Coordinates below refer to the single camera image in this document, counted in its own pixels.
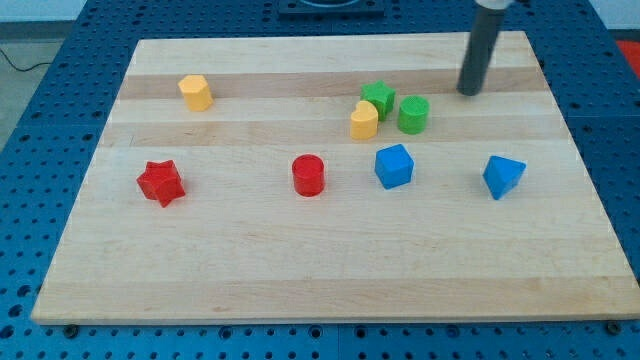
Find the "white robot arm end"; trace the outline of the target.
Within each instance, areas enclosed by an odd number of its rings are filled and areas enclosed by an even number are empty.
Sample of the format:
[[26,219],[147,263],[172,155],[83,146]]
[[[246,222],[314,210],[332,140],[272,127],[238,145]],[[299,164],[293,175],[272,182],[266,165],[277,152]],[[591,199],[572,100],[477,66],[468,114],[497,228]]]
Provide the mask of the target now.
[[514,0],[475,0],[475,2],[485,9],[503,11],[506,10]]

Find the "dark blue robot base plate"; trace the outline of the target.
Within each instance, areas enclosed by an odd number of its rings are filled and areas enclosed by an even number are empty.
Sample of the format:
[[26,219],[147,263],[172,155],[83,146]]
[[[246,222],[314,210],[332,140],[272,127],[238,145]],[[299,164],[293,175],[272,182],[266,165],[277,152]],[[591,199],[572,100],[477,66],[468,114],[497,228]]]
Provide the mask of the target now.
[[285,17],[303,16],[382,16],[385,0],[277,0],[278,15]]

